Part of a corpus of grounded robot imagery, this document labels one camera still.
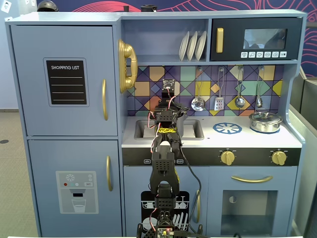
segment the microwave window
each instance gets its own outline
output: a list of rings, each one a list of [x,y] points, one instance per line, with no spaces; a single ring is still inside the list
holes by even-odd
[[[246,29],[244,49],[284,49],[286,29]]]

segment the geometric tiles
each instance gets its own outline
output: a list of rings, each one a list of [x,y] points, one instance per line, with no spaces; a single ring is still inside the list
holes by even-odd
[[[256,92],[258,79],[257,65],[244,65],[241,96],[245,106],[235,106],[238,92],[238,66],[224,66],[224,82],[221,96],[224,97],[224,110],[214,111],[214,100],[218,97],[219,86],[218,66],[148,66],[139,67],[138,76],[133,88],[128,90],[128,115],[147,116],[149,111],[154,111],[159,103],[162,92],[162,80],[175,79],[175,101],[190,108],[190,116],[248,116],[256,109]],[[261,87],[263,107],[267,111],[276,113],[282,88],[283,65],[265,65],[264,81]],[[198,95],[196,79],[200,86],[200,96],[205,100],[205,108],[196,112],[191,108],[191,102]]]

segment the white plate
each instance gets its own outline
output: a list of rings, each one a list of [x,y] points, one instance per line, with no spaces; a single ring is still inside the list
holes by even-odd
[[[204,31],[202,36],[199,38],[197,45],[196,45],[195,56],[196,56],[197,60],[200,60],[200,57],[203,54],[205,43],[206,43],[206,38],[207,38],[207,32]]]
[[[178,53],[180,61],[183,61],[184,59],[187,44],[188,44],[188,39],[189,39],[189,31],[186,33],[186,35],[184,36],[182,40],[182,43],[180,44],[179,53]]]
[[[194,51],[195,51],[195,46],[197,42],[197,31],[195,31],[193,37],[190,39],[189,44],[188,44],[188,49],[187,49],[187,58],[189,61],[192,60]]]

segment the microwave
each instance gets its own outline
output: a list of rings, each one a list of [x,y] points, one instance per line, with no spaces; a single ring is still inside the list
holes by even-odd
[[[210,60],[297,60],[301,32],[298,17],[214,19]]]

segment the stove burner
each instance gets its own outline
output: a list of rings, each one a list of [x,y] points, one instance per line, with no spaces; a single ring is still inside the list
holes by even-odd
[[[223,134],[236,134],[242,131],[242,127],[240,127],[237,124],[229,123],[229,122],[217,123],[213,126],[213,129]]]

